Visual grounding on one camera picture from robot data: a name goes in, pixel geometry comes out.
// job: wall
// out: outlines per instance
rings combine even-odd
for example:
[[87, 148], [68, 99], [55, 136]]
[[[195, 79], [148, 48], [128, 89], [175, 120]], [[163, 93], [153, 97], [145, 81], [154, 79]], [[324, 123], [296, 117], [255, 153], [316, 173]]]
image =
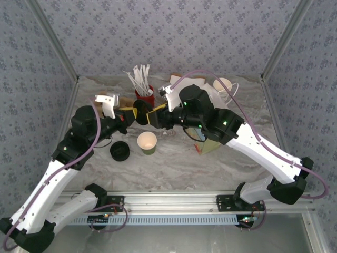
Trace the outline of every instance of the wall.
[[79, 75], [259, 74], [298, 0], [38, 0]]
[[0, 1], [0, 217], [47, 168], [73, 86], [24, 0]]
[[[337, 252], [337, 2], [314, 1], [268, 84], [293, 154], [309, 155], [330, 194], [317, 204]], [[309, 188], [321, 190], [310, 177]]]

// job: red cup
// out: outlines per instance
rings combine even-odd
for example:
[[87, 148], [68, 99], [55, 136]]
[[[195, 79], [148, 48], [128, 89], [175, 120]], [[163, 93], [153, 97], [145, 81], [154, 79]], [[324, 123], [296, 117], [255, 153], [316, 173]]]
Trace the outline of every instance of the red cup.
[[154, 92], [152, 93], [151, 96], [139, 96], [137, 90], [135, 90], [136, 93], [136, 97], [137, 99], [146, 101], [147, 103], [149, 103], [152, 107], [154, 107]]

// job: wallpaper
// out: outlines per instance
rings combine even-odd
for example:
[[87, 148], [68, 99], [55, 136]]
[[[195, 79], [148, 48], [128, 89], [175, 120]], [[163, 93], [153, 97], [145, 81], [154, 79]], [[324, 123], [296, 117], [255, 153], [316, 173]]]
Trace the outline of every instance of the wallpaper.
[[2, 218], [22, 205], [46, 170], [73, 81], [24, 0], [1, 0], [0, 9]]
[[[314, 1], [268, 84], [287, 144], [310, 156], [330, 194], [317, 201], [318, 214], [337, 252], [337, 2]], [[321, 184], [309, 177], [309, 188]]]
[[298, 0], [38, 0], [79, 75], [259, 74]]

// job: floral wallpaper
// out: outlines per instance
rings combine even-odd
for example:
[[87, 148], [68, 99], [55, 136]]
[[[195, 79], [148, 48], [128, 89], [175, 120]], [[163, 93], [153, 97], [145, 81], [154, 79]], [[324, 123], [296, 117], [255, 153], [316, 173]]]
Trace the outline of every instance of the floral wallpaper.
[[259, 74], [298, 0], [38, 0], [79, 75]]
[[0, 9], [0, 217], [8, 217], [47, 168], [73, 81], [24, 0], [1, 0]]
[[[318, 214], [337, 252], [337, 2], [314, 1], [268, 80], [291, 152], [310, 156], [330, 194]], [[309, 188], [321, 184], [309, 177]]]

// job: patterned wallpaper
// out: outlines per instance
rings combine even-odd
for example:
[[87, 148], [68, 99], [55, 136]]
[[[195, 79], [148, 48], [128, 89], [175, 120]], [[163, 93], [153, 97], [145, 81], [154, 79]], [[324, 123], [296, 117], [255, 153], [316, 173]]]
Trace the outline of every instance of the patterned wallpaper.
[[1, 0], [0, 9], [0, 217], [7, 217], [47, 168], [73, 81], [24, 0]]
[[298, 0], [38, 0], [79, 75], [262, 72]]
[[[330, 194], [318, 214], [337, 252], [337, 2], [314, 1], [268, 80], [291, 152], [309, 155]], [[309, 187], [320, 190], [310, 177]]]

